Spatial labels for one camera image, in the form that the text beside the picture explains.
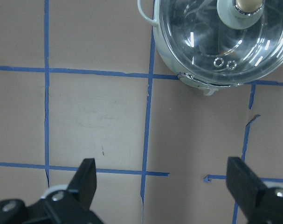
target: white pot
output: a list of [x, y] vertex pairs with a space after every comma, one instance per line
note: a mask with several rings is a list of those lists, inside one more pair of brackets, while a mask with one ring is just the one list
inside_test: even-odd
[[[201, 2], [201, 5], [204, 5], [210, 4], [213, 1], [215, 4], [216, 0], [202, 0], [199, 2]], [[212, 67], [212, 69], [209, 70], [197, 66], [196, 64], [193, 66], [194, 58], [190, 58], [190, 61], [188, 61], [187, 63], [186, 61], [182, 62], [182, 57], [179, 58], [178, 52], [175, 52], [173, 50], [173, 46], [166, 38], [165, 30], [163, 30], [164, 28], [161, 27], [163, 26], [163, 22], [160, 18], [161, 2], [171, 2], [171, 0], [155, 0], [153, 19], [150, 19], [142, 10], [141, 0], [138, 0], [138, 9], [140, 14], [148, 23], [153, 26], [156, 48], [158, 49], [158, 52], [165, 64], [175, 74], [178, 75], [178, 78], [182, 82], [186, 83], [189, 86], [203, 90], [205, 95], [212, 95], [215, 91], [218, 91], [220, 89], [239, 86], [243, 83], [254, 81], [269, 74], [283, 62], [283, 21], [279, 23], [280, 20], [283, 19], [283, 12], [281, 12], [281, 14], [279, 14], [278, 11], [274, 12], [277, 13], [278, 17], [280, 16], [281, 18], [277, 18], [279, 19], [279, 22], [276, 22], [279, 23], [280, 27], [278, 25], [275, 25], [276, 23], [274, 22], [272, 27], [268, 27], [268, 29], [272, 29], [272, 32], [277, 33], [277, 30], [279, 31], [279, 35], [273, 36], [271, 39], [271, 37], [269, 37], [271, 35], [271, 32], [265, 29], [265, 24], [269, 24], [269, 26], [271, 25], [270, 22], [267, 21], [269, 12], [267, 11], [262, 15], [263, 6], [259, 10], [257, 10], [256, 15], [254, 14], [254, 16], [251, 16], [251, 14], [239, 14], [235, 16], [234, 9], [232, 9], [231, 11], [227, 10], [229, 14], [227, 15], [227, 13], [222, 13], [223, 11], [225, 12], [225, 10], [223, 10], [223, 5], [227, 4], [230, 6], [232, 0], [219, 0], [217, 9], [218, 15], [223, 21], [223, 25], [221, 26], [224, 26], [224, 24], [226, 24], [226, 28], [230, 30], [243, 29], [241, 31], [236, 31], [243, 34], [247, 32], [246, 27], [242, 28], [242, 26], [244, 26], [244, 20], [246, 20], [248, 24], [251, 23], [250, 25], [252, 26], [262, 16], [260, 19], [260, 26], [256, 25], [256, 27], [261, 29], [260, 35], [262, 35], [263, 32], [265, 33], [265, 35], [263, 36], [263, 40], [256, 38], [258, 45], [256, 43], [256, 40], [248, 41], [244, 39], [242, 43], [242, 39], [240, 39], [239, 44], [237, 43], [234, 48], [228, 48], [229, 50], [227, 52], [224, 52], [224, 56], [217, 56], [215, 54], [214, 57], [209, 57], [208, 60], [211, 60], [209, 64], [210, 67]], [[235, 54], [238, 54], [238, 60], [235, 59]], [[206, 75], [206, 77], [202, 76], [201, 74], [203, 73], [207, 73], [210, 78], [206, 78], [208, 77], [208, 75]], [[217, 75], [221, 76], [222, 80], [220, 80], [219, 78], [213, 79], [213, 77], [216, 77]]]

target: glass pot lid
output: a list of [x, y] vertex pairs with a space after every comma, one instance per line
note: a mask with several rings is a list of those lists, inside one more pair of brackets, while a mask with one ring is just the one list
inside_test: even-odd
[[[265, 0], [254, 12], [234, 8], [245, 25], [233, 28], [231, 19], [219, 15], [237, 6], [236, 0], [219, 2], [229, 6], [217, 6], [217, 0], [160, 0], [160, 25], [174, 57], [192, 76], [213, 84], [241, 84], [272, 72], [283, 62], [283, 0]], [[255, 13], [260, 15], [252, 22], [248, 18]]]

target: beige floor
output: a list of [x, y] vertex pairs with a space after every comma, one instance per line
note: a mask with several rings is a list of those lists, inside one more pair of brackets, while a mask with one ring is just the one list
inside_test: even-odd
[[[257, 114], [246, 161], [260, 177], [283, 179], [283, 65], [257, 83], [250, 110], [251, 85], [205, 97], [157, 51], [153, 73], [171, 79], [152, 80], [151, 27], [135, 0], [50, 0], [46, 23], [44, 7], [0, 0], [0, 200], [30, 205], [48, 187], [45, 170], [51, 186], [68, 183], [94, 157], [91, 208], [106, 224], [232, 223], [225, 181], [203, 179], [242, 155]], [[143, 7], [152, 13], [151, 0]], [[241, 211], [237, 223], [246, 223]]]

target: blue tape line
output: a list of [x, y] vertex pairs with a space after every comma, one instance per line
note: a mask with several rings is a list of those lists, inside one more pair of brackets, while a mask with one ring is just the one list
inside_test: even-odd
[[167, 79], [167, 80], [179, 80], [178, 76], [174, 75], [159, 75], [159, 74], [154, 74], [152, 76], [154, 79]]
[[50, 186], [49, 173], [49, 0], [44, 2], [44, 63], [45, 63], [45, 171]]
[[267, 80], [255, 80], [255, 81], [250, 82], [248, 84], [283, 86], [283, 83], [280, 83], [278, 81], [267, 81]]
[[146, 114], [145, 114], [145, 139], [144, 139], [144, 148], [143, 148], [143, 159], [142, 159], [142, 176], [141, 176], [141, 188], [140, 195], [142, 202], [145, 199], [145, 179], [146, 179], [146, 166], [147, 166], [147, 151], [149, 143], [149, 129], [150, 129], [150, 116], [151, 116], [151, 103], [152, 103], [152, 78], [149, 78], [148, 82], [148, 96], [147, 96], [147, 105], [146, 105]]
[[260, 115], [256, 115], [247, 125], [245, 128], [245, 135], [244, 135], [244, 144], [243, 144], [243, 149], [242, 149], [242, 161], [245, 161], [246, 159], [246, 151], [247, 151], [247, 145], [248, 145], [248, 140], [249, 140], [249, 132], [250, 132], [250, 126], [251, 124], [260, 117]]
[[236, 220], [237, 220], [237, 217], [238, 217], [238, 210], [239, 210], [239, 206], [238, 206], [237, 202], [235, 202], [232, 224], [236, 224]]
[[[23, 164], [23, 163], [10, 163], [0, 162], [0, 167], [14, 167], [14, 168], [32, 168], [32, 169], [46, 169], [46, 165]], [[62, 167], [62, 166], [49, 166], [49, 170], [63, 170], [63, 171], [77, 171], [78, 167]], [[97, 169], [98, 173], [107, 174], [130, 174], [142, 175], [142, 171], [138, 170], [122, 170], [122, 169]], [[148, 176], [169, 176], [169, 173], [163, 172], [146, 172]]]
[[[226, 180], [226, 176], [224, 175], [207, 175], [203, 181], [204, 182], [211, 182], [213, 179], [215, 180]], [[268, 182], [274, 182], [274, 183], [283, 183], [283, 179], [281, 178], [267, 178], [267, 177], [262, 177], [262, 181], [268, 181]]]
[[22, 163], [11, 163], [11, 162], [0, 162], [0, 167], [45, 169], [45, 165], [22, 164]]
[[99, 71], [99, 70], [84, 70], [84, 69], [65, 69], [65, 68], [49, 68], [52, 73], [69, 73], [82, 75], [99, 75], [99, 76], [117, 76], [117, 77], [134, 77], [148, 78], [149, 74], [144, 73], [124, 73], [118, 71]]
[[252, 109], [252, 106], [253, 106], [253, 103], [254, 103], [255, 91], [256, 91], [256, 85], [255, 85], [255, 84], [252, 84], [252, 85], [251, 85], [250, 100], [249, 100], [249, 110]]
[[262, 181], [274, 182], [274, 183], [283, 183], [283, 179], [279, 178], [261, 178]]
[[147, 175], [147, 176], [166, 176], [166, 177], [168, 177], [170, 175], [170, 173], [146, 171], [145, 175]]
[[154, 73], [154, 62], [155, 62], [155, 40], [152, 29], [150, 63], [149, 63], [148, 96], [147, 96], [146, 114], [145, 114], [145, 138], [144, 138], [142, 175], [141, 175], [141, 186], [140, 186], [140, 196], [143, 206], [145, 201], [145, 181], [146, 181], [147, 152], [148, 152], [148, 143], [149, 143], [150, 117], [151, 117], [151, 104], [152, 104], [152, 83], [153, 83], [153, 73]]
[[1, 71], [45, 72], [44, 68], [0, 66]]
[[203, 182], [211, 182], [212, 179], [216, 180], [226, 180], [226, 176], [223, 175], [207, 175], [205, 178], [203, 178]]

